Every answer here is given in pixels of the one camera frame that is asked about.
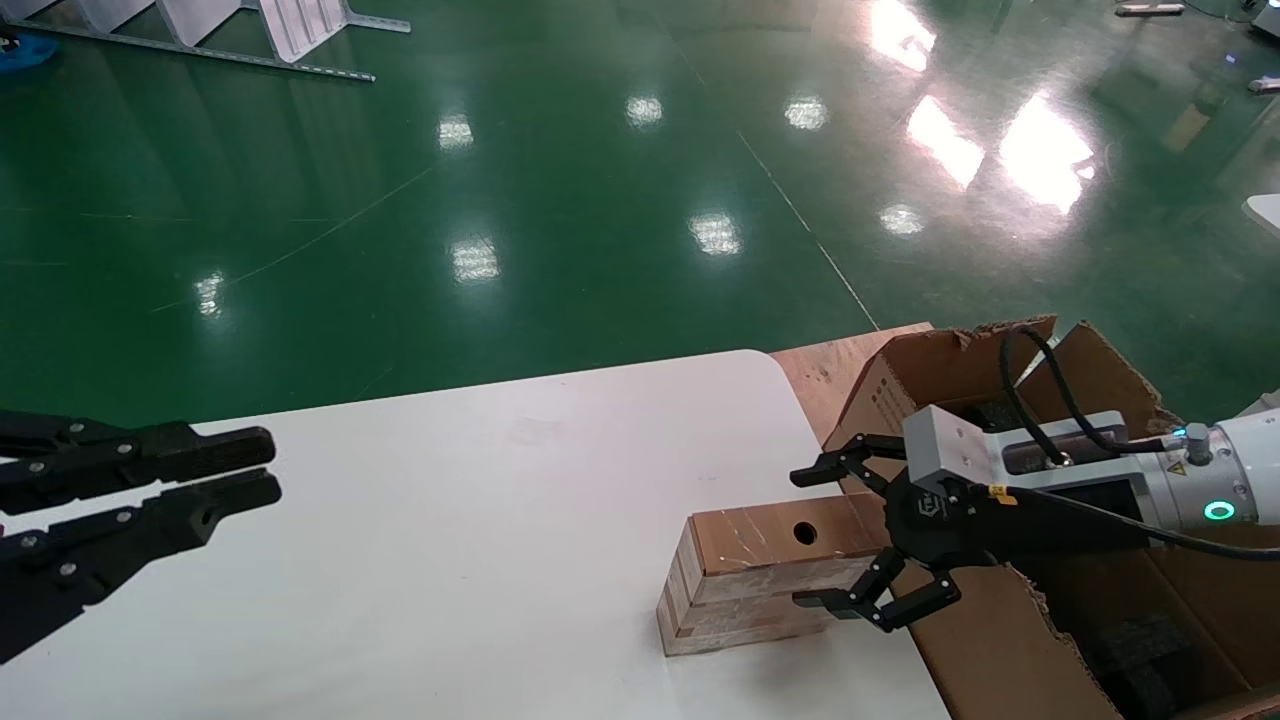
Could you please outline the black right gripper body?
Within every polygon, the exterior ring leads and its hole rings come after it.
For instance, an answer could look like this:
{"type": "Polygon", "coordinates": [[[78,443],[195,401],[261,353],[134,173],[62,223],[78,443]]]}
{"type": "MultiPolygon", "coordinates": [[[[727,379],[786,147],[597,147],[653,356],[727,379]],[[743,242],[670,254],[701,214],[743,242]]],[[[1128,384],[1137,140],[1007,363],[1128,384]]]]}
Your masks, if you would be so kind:
{"type": "Polygon", "coordinates": [[[1140,520],[1129,480],[1020,491],[1002,502],[965,489],[956,502],[914,486],[900,473],[884,493],[891,543],[924,568],[989,568],[1062,555],[1144,550],[1151,539],[1124,520],[1140,520]]]}

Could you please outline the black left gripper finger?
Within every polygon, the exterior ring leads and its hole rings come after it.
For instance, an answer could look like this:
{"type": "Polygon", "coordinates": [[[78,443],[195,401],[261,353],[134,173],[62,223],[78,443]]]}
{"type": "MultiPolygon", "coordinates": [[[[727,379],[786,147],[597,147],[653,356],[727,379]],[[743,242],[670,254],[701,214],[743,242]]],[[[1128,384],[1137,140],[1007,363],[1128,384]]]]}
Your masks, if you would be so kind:
{"type": "Polygon", "coordinates": [[[151,562],[209,543],[218,523],[282,498],[265,469],[165,491],[1,542],[1,661],[10,662],[151,562]]]}
{"type": "Polygon", "coordinates": [[[261,427],[201,436],[183,421],[123,428],[4,410],[1,456],[1,510],[13,516],[265,465],[276,447],[261,427]]]}

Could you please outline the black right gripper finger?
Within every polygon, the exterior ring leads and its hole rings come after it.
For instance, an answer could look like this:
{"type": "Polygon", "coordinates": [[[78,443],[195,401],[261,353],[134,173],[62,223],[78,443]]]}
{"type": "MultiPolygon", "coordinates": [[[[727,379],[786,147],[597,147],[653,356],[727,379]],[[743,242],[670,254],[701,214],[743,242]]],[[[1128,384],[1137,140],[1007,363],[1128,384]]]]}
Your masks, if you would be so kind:
{"type": "Polygon", "coordinates": [[[801,609],[820,609],[838,620],[865,620],[884,633],[910,626],[963,597],[948,569],[933,570],[932,580],[901,597],[886,600],[895,579],[908,565],[908,556],[895,547],[878,553],[847,589],[823,588],[794,593],[801,609]]]}
{"type": "Polygon", "coordinates": [[[809,488],[852,479],[877,496],[884,496],[891,480],[869,469],[872,457],[905,461],[905,441],[899,436],[858,433],[837,450],[820,454],[809,468],[790,473],[790,482],[797,488],[809,488]]]}

